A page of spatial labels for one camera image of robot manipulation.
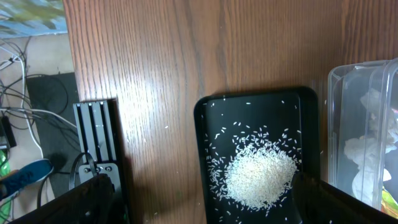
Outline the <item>green yellow snack wrapper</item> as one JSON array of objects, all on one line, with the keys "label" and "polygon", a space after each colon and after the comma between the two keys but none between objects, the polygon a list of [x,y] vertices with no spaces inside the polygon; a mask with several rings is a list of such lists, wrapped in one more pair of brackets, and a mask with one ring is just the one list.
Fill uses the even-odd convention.
[{"label": "green yellow snack wrapper", "polygon": [[381,211],[398,219],[398,204],[384,187],[382,188]]}]

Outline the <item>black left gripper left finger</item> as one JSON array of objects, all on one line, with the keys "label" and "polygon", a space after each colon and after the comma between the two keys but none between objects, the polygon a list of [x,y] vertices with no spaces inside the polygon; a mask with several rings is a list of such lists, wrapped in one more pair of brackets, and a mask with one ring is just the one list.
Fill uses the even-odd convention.
[{"label": "black left gripper left finger", "polygon": [[10,224],[106,223],[114,188],[99,174]]}]

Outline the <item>white rice pile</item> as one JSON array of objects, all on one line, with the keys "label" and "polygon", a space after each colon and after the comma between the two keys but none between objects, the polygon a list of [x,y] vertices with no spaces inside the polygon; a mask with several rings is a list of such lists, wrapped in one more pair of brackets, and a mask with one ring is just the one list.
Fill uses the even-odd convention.
[{"label": "white rice pile", "polygon": [[299,172],[296,161],[275,146],[245,147],[225,172],[225,198],[248,208],[270,209]]}]

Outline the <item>white tissue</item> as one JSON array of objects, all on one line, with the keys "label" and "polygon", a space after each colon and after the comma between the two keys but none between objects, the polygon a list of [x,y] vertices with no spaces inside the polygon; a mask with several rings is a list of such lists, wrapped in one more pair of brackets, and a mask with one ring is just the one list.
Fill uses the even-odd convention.
[{"label": "white tissue", "polygon": [[[376,111],[380,106],[381,93],[375,89],[370,89],[360,98],[361,104],[370,112],[368,128],[372,134],[379,131],[378,117]],[[385,152],[389,153],[397,149],[397,111],[391,109],[387,124],[387,137]],[[351,138],[345,142],[344,154],[348,159],[358,165],[358,173],[352,182],[352,191],[356,199],[367,205],[373,204],[374,175],[376,166],[379,164],[377,156],[380,149],[377,147],[376,138]]]}]

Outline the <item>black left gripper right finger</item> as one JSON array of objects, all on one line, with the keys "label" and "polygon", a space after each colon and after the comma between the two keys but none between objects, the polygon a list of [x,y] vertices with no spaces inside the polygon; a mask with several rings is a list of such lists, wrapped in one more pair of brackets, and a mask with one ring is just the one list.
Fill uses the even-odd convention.
[{"label": "black left gripper right finger", "polygon": [[304,172],[294,175],[292,198],[304,223],[397,223],[396,218]]}]

